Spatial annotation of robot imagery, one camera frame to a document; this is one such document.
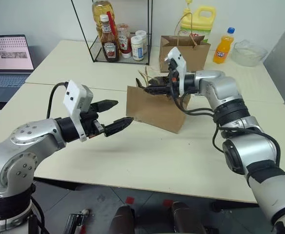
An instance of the brown paper bag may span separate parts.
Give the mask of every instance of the brown paper bag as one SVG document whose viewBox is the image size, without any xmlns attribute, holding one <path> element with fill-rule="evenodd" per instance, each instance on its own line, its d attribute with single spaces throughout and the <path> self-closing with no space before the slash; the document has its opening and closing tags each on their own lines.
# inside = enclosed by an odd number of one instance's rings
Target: brown paper bag
<svg viewBox="0 0 285 234">
<path fill-rule="evenodd" d="M 187 36 L 161 36 L 159 56 L 161 72 L 168 72 L 168 65 L 164 62 L 164 59 L 167 57 L 168 52 L 175 46 L 177 46 L 187 62 L 187 72 L 203 70 L 210 44 L 201 41 L 201 38 L 202 37 L 193 37 L 197 43 L 197 45 L 194 46 L 192 39 Z"/>
<path fill-rule="evenodd" d="M 189 100 L 188 95 L 184 99 L 185 108 Z M 173 133 L 178 133 L 186 118 L 171 97 L 151 95 L 142 88 L 131 86 L 127 86 L 126 116 Z"/>
</svg>

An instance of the gray floor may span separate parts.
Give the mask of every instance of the gray floor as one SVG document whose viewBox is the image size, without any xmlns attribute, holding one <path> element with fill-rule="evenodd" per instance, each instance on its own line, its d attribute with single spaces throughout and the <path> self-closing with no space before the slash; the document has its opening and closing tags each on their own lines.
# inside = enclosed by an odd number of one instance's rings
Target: gray floor
<svg viewBox="0 0 285 234">
<path fill-rule="evenodd" d="M 209 210 L 212 199 L 157 193 L 134 189 L 83 185 L 70 191 L 41 182 L 33 197 L 41 205 L 46 227 L 51 234 L 63 233 L 68 215 L 90 209 L 87 233 L 106 234 L 116 210 L 131 202 L 138 227 L 136 234 L 173 232 L 168 223 L 167 206 L 172 201 L 185 202 L 196 211 L 204 226 L 218 228 L 220 234 L 268 234 L 271 226 L 259 208 L 238 209 L 214 213 Z"/>
</svg>

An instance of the orange soda bottle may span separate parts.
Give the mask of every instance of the orange soda bottle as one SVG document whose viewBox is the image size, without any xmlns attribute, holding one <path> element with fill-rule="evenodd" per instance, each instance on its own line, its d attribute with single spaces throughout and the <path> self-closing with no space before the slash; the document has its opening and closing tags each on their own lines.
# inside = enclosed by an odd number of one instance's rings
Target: orange soda bottle
<svg viewBox="0 0 285 234">
<path fill-rule="evenodd" d="M 227 34 L 221 37 L 221 42 L 217 46 L 215 51 L 213 62 L 223 63 L 230 51 L 230 46 L 234 40 L 232 34 L 234 33 L 234 28 L 228 28 Z"/>
</svg>

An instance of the blue bottle cap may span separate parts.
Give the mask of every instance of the blue bottle cap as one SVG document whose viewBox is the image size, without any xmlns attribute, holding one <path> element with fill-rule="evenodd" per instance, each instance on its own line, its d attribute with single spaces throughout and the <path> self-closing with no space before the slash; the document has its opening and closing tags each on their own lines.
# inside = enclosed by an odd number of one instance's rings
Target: blue bottle cap
<svg viewBox="0 0 285 234">
<path fill-rule="evenodd" d="M 235 31 L 235 28 L 231 28 L 231 27 L 230 27 L 230 28 L 228 28 L 228 31 L 227 31 L 227 32 L 230 33 L 230 34 L 232 34 L 232 33 L 234 33 L 234 31 Z"/>
</svg>

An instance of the black metal rack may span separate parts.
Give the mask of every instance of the black metal rack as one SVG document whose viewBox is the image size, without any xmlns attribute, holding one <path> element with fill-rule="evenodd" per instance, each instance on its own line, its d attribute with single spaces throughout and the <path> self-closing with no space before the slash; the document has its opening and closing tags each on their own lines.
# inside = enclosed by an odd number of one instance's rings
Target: black metal rack
<svg viewBox="0 0 285 234">
<path fill-rule="evenodd" d="M 121 55 L 119 56 L 119 61 L 114 62 L 114 63 L 131 63 L 131 64 L 141 64 L 141 65 L 149 65 L 150 63 L 150 55 L 151 55 L 151 48 L 152 48 L 152 22 L 153 22 L 153 0 L 145 0 L 147 3 L 147 41 L 148 41 L 148 52 L 145 54 L 144 59 L 141 61 L 136 61 L 133 59 L 133 57 L 130 58 L 123 58 Z M 89 46 L 89 42 L 86 39 L 83 27 L 81 25 L 81 22 L 79 20 L 75 5 L 73 0 L 71 0 L 72 7 L 74 9 L 78 24 L 80 26 L 80 29 L 82 31 L 84 40 L 87 44 L 87 48 L 89 51 L 89 54 L 93 60 L 93 62 L 107 62 L 107 60 L 104 57 L 103 51 L 102 51 L 102 46 L 101 42 L 99 39 L 99 36 L 96 36 L 95 40 L 92 42 L 91 46 Z"/>
</svg>

